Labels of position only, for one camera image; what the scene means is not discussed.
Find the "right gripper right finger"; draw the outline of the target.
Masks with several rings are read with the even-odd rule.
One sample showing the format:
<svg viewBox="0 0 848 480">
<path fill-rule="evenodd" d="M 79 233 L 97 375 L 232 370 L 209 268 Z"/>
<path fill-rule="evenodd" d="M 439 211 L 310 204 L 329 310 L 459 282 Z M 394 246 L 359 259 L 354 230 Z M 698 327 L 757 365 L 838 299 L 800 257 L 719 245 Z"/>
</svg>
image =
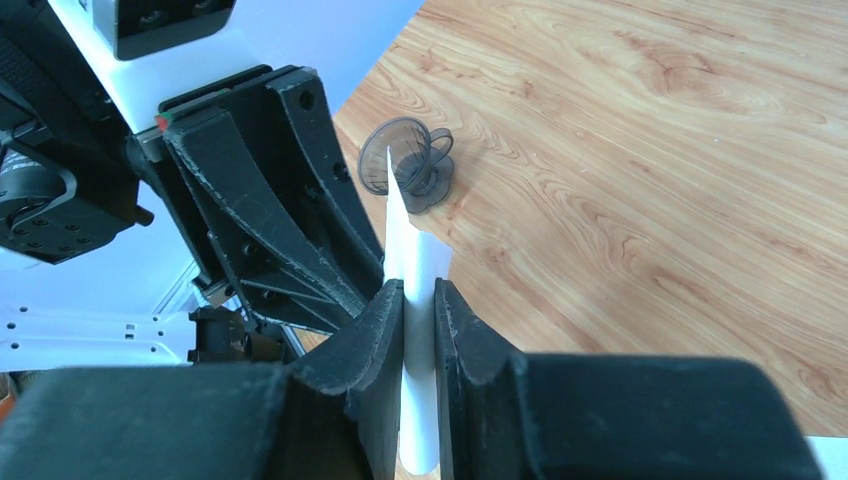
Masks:
<svg viewBox="0 0 848 480">
<path fill-rule="evenodd" d="M 435 286 L 446 479 L 818 479 L 783 396 L 740 359 L 527 353 Z"/>
</svg>

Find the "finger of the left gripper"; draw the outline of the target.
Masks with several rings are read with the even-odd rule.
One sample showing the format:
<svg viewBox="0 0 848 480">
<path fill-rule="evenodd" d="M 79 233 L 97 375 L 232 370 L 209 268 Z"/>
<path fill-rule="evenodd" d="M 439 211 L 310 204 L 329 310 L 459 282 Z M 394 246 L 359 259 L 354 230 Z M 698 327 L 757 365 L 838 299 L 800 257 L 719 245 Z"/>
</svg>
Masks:
<svg viewBox="0 0 848 480">
<path fill-rule="evenodd" d="M 306 235 L 345 284 L 374 292 L 382 282 L 382 247 L 342 153 L 323 83 L 309 67 L 289 65 L 267 86 L 278 95 L 286 132 L 305 176 Z"/>
<path fill-rule="evenodd" d="M 162 134 L 189 197 L 176 212 L 202 267 L 254 318 L 354 318 L 357 292 L 306 235 L 305 176 L 282 106 L 198 105 Z"/>
</svg>

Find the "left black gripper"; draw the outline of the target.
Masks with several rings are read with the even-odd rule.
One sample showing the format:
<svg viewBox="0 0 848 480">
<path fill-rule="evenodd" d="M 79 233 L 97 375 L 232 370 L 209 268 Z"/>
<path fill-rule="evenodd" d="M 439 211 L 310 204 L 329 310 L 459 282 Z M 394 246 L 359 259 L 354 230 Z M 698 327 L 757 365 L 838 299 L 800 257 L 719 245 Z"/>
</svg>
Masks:
<svg viewBox="0 0 848 480">
<path fill-rule="evenodd" d="M 56 265 L 150 225 L 129 137 L 49 3 L 2 2 L 2 248 Z"/>
</svg>

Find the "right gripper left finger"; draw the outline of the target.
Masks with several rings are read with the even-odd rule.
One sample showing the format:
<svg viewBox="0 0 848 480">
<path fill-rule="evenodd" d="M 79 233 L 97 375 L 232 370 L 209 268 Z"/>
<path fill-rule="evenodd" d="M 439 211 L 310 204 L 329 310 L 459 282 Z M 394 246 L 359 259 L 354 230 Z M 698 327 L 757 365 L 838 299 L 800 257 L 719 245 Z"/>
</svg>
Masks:
<svg viewBox="0 0 848 480">
<path fill-rule="evenodd" d="M 1 426 L 5 479 L 390 479 L 402 282 L 289 363 L 59 369 Z"/>
</svg>

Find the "white paper filter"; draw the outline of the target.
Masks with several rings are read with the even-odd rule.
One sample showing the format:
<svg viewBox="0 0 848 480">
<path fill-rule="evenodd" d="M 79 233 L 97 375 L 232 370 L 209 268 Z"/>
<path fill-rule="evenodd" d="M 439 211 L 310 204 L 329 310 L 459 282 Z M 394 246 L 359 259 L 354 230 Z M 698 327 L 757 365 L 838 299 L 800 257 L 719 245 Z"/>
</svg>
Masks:
<svg viewBox="0 0 848 480">
<path fill-rule="evenodd" d="M 410 221 L 387 153 L 388 200 L 384 280 L 403 282 L 404 351 L 398 454 L 411 475 L 440 463 L 435 371 L 435 283 L 449 274 L 452 249 Z"/>
</svg>

